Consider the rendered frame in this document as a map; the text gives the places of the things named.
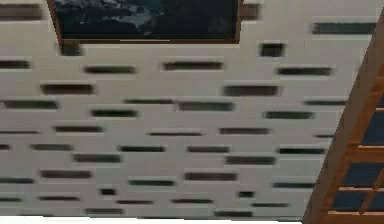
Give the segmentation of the wooden framed window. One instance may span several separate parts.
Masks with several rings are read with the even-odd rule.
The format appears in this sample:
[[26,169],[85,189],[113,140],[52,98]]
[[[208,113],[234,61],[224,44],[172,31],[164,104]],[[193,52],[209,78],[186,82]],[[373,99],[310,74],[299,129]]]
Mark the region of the wooden framed window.
[[302,224],[384,224],[384,8]]

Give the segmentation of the dark framed wall picture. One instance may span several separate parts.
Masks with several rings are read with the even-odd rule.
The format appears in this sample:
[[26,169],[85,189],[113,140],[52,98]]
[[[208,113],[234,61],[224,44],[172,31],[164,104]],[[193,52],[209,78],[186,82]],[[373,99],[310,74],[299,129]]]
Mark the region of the dark framed wall picture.
[[79,43],[233,43],[239,0],[45,0],[57,38]]

